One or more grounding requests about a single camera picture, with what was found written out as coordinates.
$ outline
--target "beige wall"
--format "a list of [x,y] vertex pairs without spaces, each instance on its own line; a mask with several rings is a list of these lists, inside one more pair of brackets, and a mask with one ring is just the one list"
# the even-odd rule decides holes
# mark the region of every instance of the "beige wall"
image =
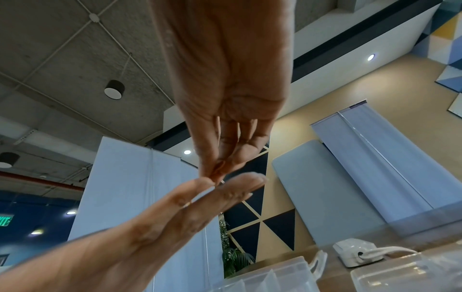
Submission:
[[[447,111],[457,93],[435,83],[445,65],[406,55],[340,89],[280,118],[272,132],[262,220],[294,205],[271,166],[281,154],[317,136],[309,126],[339,110],[367,99],[368,104],[423,151],[462,180],[462,119]],[[290,251],[261,232],[257,261]],[[295,217],[295,250],[314,242],[298,214]]]

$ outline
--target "electrical cord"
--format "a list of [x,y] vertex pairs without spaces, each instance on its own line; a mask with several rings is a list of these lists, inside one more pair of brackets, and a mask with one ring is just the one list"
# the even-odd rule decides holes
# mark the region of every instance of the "electrical cord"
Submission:
[[375,248],[369,251],[365,251],[362,254],[358,254],[358,257],[362,260],[370,260],[382,255],[386,254],[391,254],[395,252],[408,252],[411,254],[416,254],[417,251],[409,249],[409,248],[404,248],[404,247],[399,247],[399,246],[387,246],[387,247],[379,247]]

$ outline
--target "white partition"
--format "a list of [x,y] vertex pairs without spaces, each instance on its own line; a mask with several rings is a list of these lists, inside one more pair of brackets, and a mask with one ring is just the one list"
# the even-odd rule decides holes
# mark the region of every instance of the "white partition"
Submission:
[[[179,158],[104,137],[69,240],[125,222],[198,176]],[[218,219],[175,254],[146,291],[200,292],[223,280]]]

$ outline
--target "hand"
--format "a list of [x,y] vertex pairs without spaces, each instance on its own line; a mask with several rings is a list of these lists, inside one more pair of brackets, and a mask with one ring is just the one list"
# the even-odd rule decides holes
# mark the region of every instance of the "hand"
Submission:
[[262,174],[241,174],[187,207],[215,184],[209,178],[183,183],[122,225],[72,241],[3,273],[0,292],[141,292],[194,234],[265,182]]
[[295,0],[150,3],[200,174],[221,181],[260,153],[289,95]]

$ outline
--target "white power adapter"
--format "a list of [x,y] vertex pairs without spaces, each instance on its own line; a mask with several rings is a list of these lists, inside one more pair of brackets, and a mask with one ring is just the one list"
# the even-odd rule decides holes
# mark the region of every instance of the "white power adapter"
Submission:
[[339,241],[334,244],[334,249],[346,267],[359,267],[374,263],[383,260],[385,254],[394,252],[417,253],[399,246],[377,247],[372,242],[356,238]]

